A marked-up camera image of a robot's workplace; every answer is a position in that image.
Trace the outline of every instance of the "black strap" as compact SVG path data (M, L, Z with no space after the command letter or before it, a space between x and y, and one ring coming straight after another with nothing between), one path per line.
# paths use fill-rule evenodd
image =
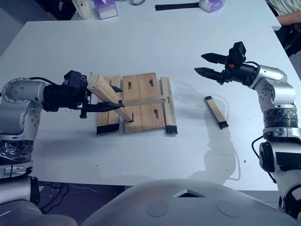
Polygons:
M178 8L198 8L198 2L185 3L185 4L155 5L156 11L178 9Z

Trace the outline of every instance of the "wood piece with black end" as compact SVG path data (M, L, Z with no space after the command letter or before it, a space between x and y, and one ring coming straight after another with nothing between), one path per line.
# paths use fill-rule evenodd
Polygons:
M110 85L111 84L111 78L105 77L104 78L106 82ZM109 112L98 112L97 113L97 123L96 123L96 135L100 136L103 134L108 133L108 118L109 118Z
M113 88L99 74L90 75L87 89L104 102L118 104L119 97ZM125 121L133 121L133 112L121 107L115 110Z
M213 100L212 96L205 97L207 104L209 105L211 111L213 112L215 118L221 129L228 127L227 121L225 120L224 116L222 115L220 109L216 105L215 101Z
M162 93L166 96L167 101L164 103L164 118L166 133L170 135L178 134L177 122L174 112L174 102L168 77L161 77Z
M120 88L121 76L117 75L117 76L111 77L111 86ZM119 131L119 123L120 123L119 114L115 111L109 111L107 133L118 132Z

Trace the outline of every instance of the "purple tissue box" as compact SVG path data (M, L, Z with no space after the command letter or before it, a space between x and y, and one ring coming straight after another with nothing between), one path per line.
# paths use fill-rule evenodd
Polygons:
M114 0L94 0L96 11L100 19L106 19L113 16L118 16Z

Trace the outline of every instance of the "robotic arm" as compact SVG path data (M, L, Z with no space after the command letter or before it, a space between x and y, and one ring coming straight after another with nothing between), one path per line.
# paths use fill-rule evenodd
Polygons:
M224 64L221 73L204 67L195 68L195 71L221 85L237 81L257 91L265 127L263 138L267 140L260 144L260 166L275 177L282 199L281 208L297 218L301 213L301 129L294 105L295 90L287 83L283 71L245 62L245 53L244 44L237 42L228 56L202 55L211 63Z
M40 123L40 112L57 112L59 108L87 112L105 112L121 107L114 103L90 104L92 93L87 90L87 77L70 71L62 85L43 78L19 78L7 83L0 104L0 178L29 174L32 170L31 153ZM50 82L34 81L42 79Z

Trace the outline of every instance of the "wooden stick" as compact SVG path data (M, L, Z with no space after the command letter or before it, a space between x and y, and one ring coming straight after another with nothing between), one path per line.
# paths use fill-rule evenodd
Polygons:
M167 134L178 134L177 122L174 112L174 102L171 93L170 81L168 77L161 77L162 92L167 97L167 101L164 103L164 117L166 124Z
M90 90L95 96L104 102L112 102L118 104L119 97L112 89L112 87L105 81L99 74L92 74L88 81L87 89ZM121 107L115 110L126 121L133 120L133 112Z
M113 76L111 77L111 85L112 86L116 86L117 88L120 88L121 86L121 76L117 75L117 76ZM109 112L109 118L108 118L108 124L112 125L111 129L112 131L110 132L116 132L119 130L119 114L117 114L115 111L110 111Z
M105 77L106 82L110 85L111 78ZM107 125L108 125L109 112L99 112L97 113L97 123L96 123L96 135L102 135L107 133Z
M212 99L212 96L205 97L205 100L207 101L207 104L209 105L210 109L212 110L215 118L217 119L220 128L224 129L224 128L228 127L229 125L227 124L224 116L222 115L221 111L217 107L215 101Z
M119 101L119 103L122 104L124 107L150 105L150 104L157 104L157 103L164 103L164 102L166 102L166 98L164 95L158 97L135 98L135 99Z

